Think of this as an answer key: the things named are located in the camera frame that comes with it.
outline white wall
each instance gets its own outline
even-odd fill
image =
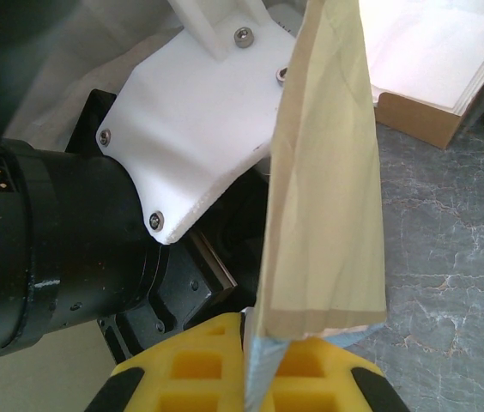
[[[0,412],[83,411],[114,368],[95,322],[0,358]]]

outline black motor housing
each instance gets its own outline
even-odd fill
[[[127,172],[103,156],[0,147],[0,354],[127,310],[161,246]]]

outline screw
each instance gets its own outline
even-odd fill
[[[276,80],[278,81],[278,84],[280,84],[281,86],[284,86],[284,82],[286,81],[286,74],[287,74],[287,67],[278,69],[278,71],[276,72]]]
[[[159,232],[164,227],[164,215],[161,212],[154,212],[148,219],[148,224],[155,232]]]
[[[99,143],[101,143],[103,146],[108,146],[108,143],[111,142],[111,131],[108,129],[104,129],[101,131],[99,134]]]
[[[76,302],[74,305],[72,305],[70,307],[70,310],[73,312],[73,311],[77,311],[78,309],[80,309],[82,307],[82,303],[81,302]]]
[[[163,323],[161,320],[159,320],[158,322],[156,322],[156,323],[154,324],[154,327],[156,328],[156,330],[157,330],[158,332],[160,332],[160,333],[164,333],[164,329],[165,329],[165,327],[164,327],[164,323]]]
[[[9,186],[7,183],[0,183],[0,191],[9,191]]]
[[[234,32],[234,43],[241,49],[250,47],[253,44],[253,32],[249,27],[241,27]]]

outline marble surface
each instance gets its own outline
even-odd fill
[[[411,408],[484,411],[484,132],[446,151],[378,126],[386,326],[351,350]]]

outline white paper stack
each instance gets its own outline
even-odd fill
[[[484,0],[360,0],[374,103],[398,94],[461,116],[484,84]]]

